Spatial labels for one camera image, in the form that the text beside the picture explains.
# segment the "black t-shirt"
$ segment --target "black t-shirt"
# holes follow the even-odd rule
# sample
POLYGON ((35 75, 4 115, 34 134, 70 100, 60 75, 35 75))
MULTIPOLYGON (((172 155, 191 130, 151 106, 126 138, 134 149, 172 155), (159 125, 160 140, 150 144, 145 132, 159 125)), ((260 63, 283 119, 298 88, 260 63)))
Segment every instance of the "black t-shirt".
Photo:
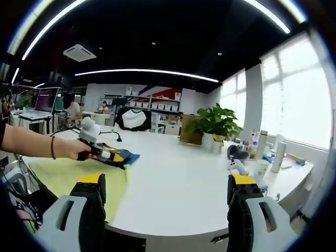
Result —
MULTIPOLYGON (((6 124, 0 122, 0 146, 2 147, 6 124)), ((0 230, 1 247, 8 251, 45 251, 33 238, 18 217, 6 188, 0 180, 0 230)))

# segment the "yellow cloth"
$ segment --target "yellow cloth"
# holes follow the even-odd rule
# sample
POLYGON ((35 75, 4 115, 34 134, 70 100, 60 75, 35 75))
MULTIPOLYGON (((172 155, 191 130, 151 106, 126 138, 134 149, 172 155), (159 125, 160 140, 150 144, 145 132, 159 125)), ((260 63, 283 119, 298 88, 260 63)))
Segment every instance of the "yellow cloth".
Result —
POLYGON ((69 195, 78 178, 99 172, 104 173, 106 179, 106 220, 110 220, 116 214, 127 189, 126 170, 96 160, 47 159, 31 163, 29 166, 38 179, 57 197, 69 195))

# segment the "bracelet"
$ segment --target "bracelet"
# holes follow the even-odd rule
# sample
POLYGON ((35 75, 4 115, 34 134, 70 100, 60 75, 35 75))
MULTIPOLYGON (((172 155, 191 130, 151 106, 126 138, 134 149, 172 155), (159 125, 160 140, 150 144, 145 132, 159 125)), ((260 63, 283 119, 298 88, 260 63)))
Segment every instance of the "bracelet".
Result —
POLYGON ((55 155, 54 155, 54 139, 55 139, 55 137, 51 137, 51 156, 52 156, 52 158, 53 159, 56 159, 55 158, 55 155))

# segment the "green leaves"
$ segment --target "green leaves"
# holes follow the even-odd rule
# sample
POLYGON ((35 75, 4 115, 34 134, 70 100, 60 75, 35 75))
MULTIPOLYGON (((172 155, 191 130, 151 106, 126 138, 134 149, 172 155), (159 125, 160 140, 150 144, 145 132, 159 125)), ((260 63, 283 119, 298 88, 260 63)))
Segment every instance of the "green leaves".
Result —
POLYGON ((197 111, 198 118, 188 122, 185 131, 192 129, 194 131, 202 131, 210 134, 222 136, 237 136, 242 128, 239 127, 234 120, 237 120, 235 112, 230 109, 223 109, 216 103, 216 106, 207 109, 199 109, 197 111))

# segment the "cardboard box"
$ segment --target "cardboard box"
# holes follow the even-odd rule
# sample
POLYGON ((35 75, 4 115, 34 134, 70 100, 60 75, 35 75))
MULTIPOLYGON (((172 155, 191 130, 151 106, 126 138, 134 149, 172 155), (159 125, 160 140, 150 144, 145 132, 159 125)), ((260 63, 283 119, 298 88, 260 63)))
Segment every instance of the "cardboard box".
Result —
POLYGON ((186 142, 186 143, 193 143, 197 145, 202 144, 202 133, 194 132, 192 128, 190 132, 185 132, 185 128, 188 125, 188 122, 190 120, 193 120, 197 118, 196 115, 191 115, 191 114, 184 114, 182 115, 182 127, 181 127, 181 134, 180 134, 180 141, 181 142, 186 142))

